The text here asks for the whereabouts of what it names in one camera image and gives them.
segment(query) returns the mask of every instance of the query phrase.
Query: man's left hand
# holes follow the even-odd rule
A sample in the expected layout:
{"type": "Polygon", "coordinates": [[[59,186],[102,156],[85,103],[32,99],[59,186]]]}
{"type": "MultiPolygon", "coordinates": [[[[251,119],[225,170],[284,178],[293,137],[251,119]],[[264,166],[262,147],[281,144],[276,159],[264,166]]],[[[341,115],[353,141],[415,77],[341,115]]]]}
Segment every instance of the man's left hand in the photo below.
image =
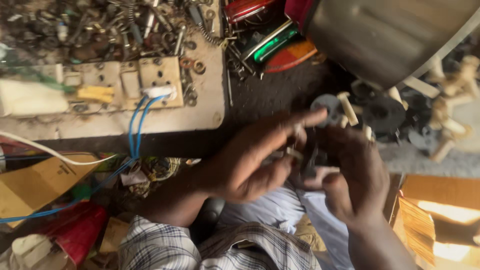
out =
{"type": "Polygon", "coordinates": [[[320,109],[295,114],[283,112],[259,120],[204,164],[208,176],[197,183],[198,188],[209,196],[243,202],[281,186],[290,175],[293,157],[286,155],[266,166],[261,166],[262,161],[291,137],[299,144],[304,143],[307,137],[304,128],[321,123],[326,116],[326,110],[320,109]]]}

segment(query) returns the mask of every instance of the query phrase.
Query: black chair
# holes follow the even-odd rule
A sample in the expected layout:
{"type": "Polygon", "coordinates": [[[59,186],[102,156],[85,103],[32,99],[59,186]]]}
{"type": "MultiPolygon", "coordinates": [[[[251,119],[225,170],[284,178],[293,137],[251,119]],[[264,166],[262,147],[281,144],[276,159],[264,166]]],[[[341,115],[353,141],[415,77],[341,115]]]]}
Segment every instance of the black chair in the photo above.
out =
{"type": "Polygon", "coordinates": [[[219,198],[209,198],[204,202],[197,218],[189,228],[195,245],[202,243],[212,235],[224,206],[225,200],[219,198]]]}

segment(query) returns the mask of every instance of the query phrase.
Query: wrist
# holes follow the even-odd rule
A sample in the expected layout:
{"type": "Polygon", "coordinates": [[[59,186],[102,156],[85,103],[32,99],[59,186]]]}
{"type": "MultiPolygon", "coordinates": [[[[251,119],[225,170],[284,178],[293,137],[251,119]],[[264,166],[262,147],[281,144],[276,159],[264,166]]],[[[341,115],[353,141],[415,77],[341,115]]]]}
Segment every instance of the wrist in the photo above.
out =
{"type": "Polygon", "coordinates": [[[389,225],[382,212],[364,215],[347,224],[349,233],[357,236],[370,236],[385,227],[389,227],[389,225]]]}
{"type": "Polygon", "coordinates": [[[202,161],[182,174],[183,185],[192,193],[206,198],[215,196],[210,182],[213,177],[211,161],[202,161]]]}

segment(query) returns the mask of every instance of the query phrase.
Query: dirty surface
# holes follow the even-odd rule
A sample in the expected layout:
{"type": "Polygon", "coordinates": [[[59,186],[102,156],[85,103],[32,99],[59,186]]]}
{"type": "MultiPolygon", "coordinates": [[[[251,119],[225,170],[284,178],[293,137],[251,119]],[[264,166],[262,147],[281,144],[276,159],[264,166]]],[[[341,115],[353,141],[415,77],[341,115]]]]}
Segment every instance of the dirty surface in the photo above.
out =
{"type": "MultiPolygon", "coordinates": [[[[310,61],[306,61],[286,72],[266,74],[263,80],[249,77],[245,82],[238,82],[232,77],[234,106],[226,108],[226,116],[220,128],[143,135],[141,153],[171,157],[208,157],[220,149],[235,132],[262,116],[272,115],[279,110],[308,108],[316,96],[327,92],[335,93],[342,87],[348,87],[349,80],[340,79],[342,76],[349,75],[334,64],[312,65],[310,61]]],[[[224,88],[228,104],[226,85],[224,88]]],[[[128,138],[125,135],[41,143],[57,150],[120,153],[128,151],[128,138]]]]}
{"type": "MultiPolygon", "coordinates": [[[[279,110],[307,109],[318,95],[348,91],[353,77],[341,67],[311,61],[263,80],[249,77],[244,83],[232,78],[233,108],[228,108],[220,128],[208,131],[143,135],[143,155],[207,158],[215,154],[245,125],[279,110]]],[[[225,99],[228,104],[227,87],[225,99]]],[[[43,141],[60,150],[128,152],[127,136],[43,141]]],[[[408,142],[381,145],[380,153],[393,172],[439,176],[480,177],[480,155],[453,150],[442,164],[430,161],[408,142]]]]}

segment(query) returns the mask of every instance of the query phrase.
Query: red cloth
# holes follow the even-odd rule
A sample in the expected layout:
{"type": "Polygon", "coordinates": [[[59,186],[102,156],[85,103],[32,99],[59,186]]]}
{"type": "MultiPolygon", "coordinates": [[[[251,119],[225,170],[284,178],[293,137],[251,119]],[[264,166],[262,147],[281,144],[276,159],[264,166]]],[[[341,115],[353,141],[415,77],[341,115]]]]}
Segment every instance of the red cloth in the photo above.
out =
{"type": "Polygon", "coordinates": [[[38,233],[55,238],[75,265],[85,260],[107,220],[103,207],[82,202],[59,212],[59,216],[38,233]]]}

